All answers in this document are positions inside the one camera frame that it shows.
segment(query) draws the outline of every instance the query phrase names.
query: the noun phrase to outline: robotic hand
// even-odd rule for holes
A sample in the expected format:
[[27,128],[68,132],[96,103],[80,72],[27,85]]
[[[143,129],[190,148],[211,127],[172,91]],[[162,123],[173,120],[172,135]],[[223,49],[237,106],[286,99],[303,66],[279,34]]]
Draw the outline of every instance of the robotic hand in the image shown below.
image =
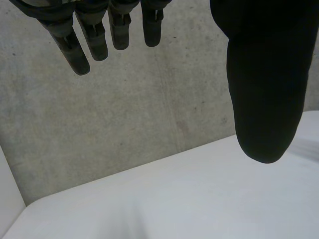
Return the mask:
[[[73,71],[87,74],[90,65],[73,30],[75,12],[92,57],[103,61],[108,57],[102,18],[108,11],[112,42],[116,49],[129,46],[130,12],[140,0],[10,0],[22,12],[36,18],[60,48]],[[143,28],[147,46],[160,42],[163,9],[171,0],[141,0]]]
[[[113,45],[129,45],[130,11],[139,0],[10,0],[50,32],[72,69],[89,63],[72,28],[75,11],[93,58],[108,56],[102,18],[108,10]],[[141,0],[145,42],[160,42],[163,8],[171,0]],[[305,101],[319,26],[319,1],[210,0],[229,38],[227,77],[238,141],[251,158],[277,161],[290,145]]]

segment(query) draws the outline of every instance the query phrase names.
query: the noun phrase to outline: white table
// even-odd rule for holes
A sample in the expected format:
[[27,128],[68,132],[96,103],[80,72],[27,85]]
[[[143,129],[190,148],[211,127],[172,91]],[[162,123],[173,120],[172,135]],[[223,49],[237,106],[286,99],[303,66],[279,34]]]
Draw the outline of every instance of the white table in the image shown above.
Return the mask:
[[319,112],[278,162],[235,136],[40,199],[4,239],[317,239]]

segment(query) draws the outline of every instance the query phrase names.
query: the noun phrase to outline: black finger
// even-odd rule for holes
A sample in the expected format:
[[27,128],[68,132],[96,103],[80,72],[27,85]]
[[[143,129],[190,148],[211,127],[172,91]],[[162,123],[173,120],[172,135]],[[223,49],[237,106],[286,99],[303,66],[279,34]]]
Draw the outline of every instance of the black finger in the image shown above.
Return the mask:
[[163,9],[170,2],[171,0],[141,0],[144,39],[149,47],[157,46],[160,43]]
[[108,8],[112,42],[117,50],[124,50],[130,44],[130,12],[140,0],[110,0]]
[[50,32],[73,71],[85,75],[90,65],[73,30],[73,18],[61,21],[43,21],[41,24]]
[[76,4],[75,14],[82,28],[94,60],[102,61],[109,55],[102,19],[108,0],[85,0]]

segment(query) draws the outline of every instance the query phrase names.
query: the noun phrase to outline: gray concrete wall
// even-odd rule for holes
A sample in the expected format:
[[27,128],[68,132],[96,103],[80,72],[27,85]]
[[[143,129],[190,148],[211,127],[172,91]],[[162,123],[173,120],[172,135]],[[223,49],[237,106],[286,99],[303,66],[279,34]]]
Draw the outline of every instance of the gray concrete wall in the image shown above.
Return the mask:
[[[235,133],[227,38],[209,1],[174,0],[147,48],[140,6],[131,44],[79,77],[47,31],[0,0],[0,145],[26,204]],[[319,110],[319,50],[305,110]]]

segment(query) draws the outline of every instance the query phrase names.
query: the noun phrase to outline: white panel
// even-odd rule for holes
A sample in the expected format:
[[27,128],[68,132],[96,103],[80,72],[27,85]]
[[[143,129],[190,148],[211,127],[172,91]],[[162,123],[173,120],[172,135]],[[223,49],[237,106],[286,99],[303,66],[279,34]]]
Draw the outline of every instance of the white panel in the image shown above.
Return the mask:
[[304,113],[274,164],[232,136],[43,198],[4,238],[317,239],[318,122]]
[[24,208],[22,196],[0,147],[0,238]]

